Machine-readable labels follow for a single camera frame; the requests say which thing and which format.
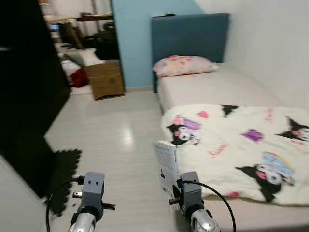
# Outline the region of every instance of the baseboard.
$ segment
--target baseboard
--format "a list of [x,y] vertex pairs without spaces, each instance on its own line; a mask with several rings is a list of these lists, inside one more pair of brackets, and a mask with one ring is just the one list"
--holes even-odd
[[130,87],[126,88],[126,92],[138,92],[138,91],[152,91],[154,88],[152,86],[146,86],[146,87]]

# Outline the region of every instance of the single bed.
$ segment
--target single bed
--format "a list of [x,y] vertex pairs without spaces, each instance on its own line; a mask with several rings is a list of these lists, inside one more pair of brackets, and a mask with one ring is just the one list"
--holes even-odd
[[[223,63],[229,15],[226,13],[152,19],[153,64],[170,55],[202,56],[219,63],[216,72],[162,77],[154,91],[163,112],[187,104],[284,106],[258,81]],[[231,199],[239,232],[309,231],[309,207],[287,207]],[[222,202],[205,201],[222,231],[232,231]]]

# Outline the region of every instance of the white blanket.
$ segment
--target white blanket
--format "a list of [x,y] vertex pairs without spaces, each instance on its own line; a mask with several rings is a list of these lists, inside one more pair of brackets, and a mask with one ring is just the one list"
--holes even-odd
[[309,110],[185,105],[166,112],[162,129],[180,149],[180,173],[196,171],[221,194],[309,204]]

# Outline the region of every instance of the white tile floor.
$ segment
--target white tile floor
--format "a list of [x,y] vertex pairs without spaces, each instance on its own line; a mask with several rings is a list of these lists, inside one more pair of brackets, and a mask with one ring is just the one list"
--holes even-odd
[[[184,218],[170,209],[157,177],[152,143],[163,137],[160,118],[150,91],[100,101],[74,95],[47,133],[54,150],[83,150],[77,174],[105,174],[103,199],[115,203],[116,211],[105,211],[96,232],[184,231]],[[67,231],[74,203],[79,200],[70,199],[64,215],[52,221],[53,232]]]

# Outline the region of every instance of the pink floral pillow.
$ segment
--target pink floral pillow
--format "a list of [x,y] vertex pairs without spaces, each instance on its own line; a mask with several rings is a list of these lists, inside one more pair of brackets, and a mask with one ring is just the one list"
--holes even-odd
[[158,77],[209,73],[217,69],[218,66],[203,57],[178,55],[162,59],[153,67]]

